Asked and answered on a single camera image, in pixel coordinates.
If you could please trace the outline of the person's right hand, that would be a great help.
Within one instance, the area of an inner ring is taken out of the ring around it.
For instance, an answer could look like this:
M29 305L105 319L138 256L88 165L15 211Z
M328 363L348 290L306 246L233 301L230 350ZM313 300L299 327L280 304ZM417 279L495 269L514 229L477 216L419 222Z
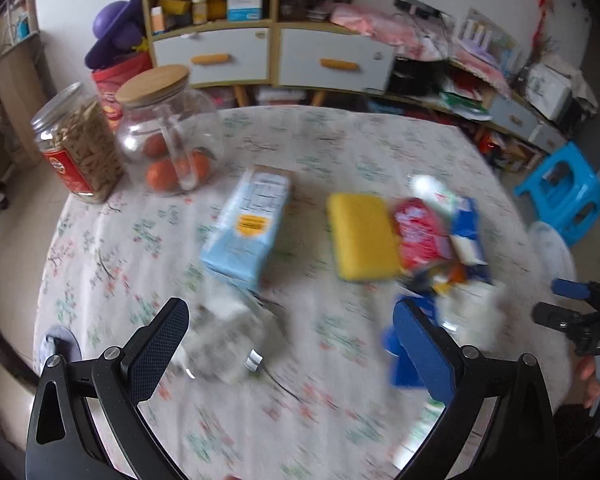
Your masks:
M600 397L600 381L596 376L594 356L582 356L578 359L574 368L571 393L573 399L578 399L586 410L592 408Z

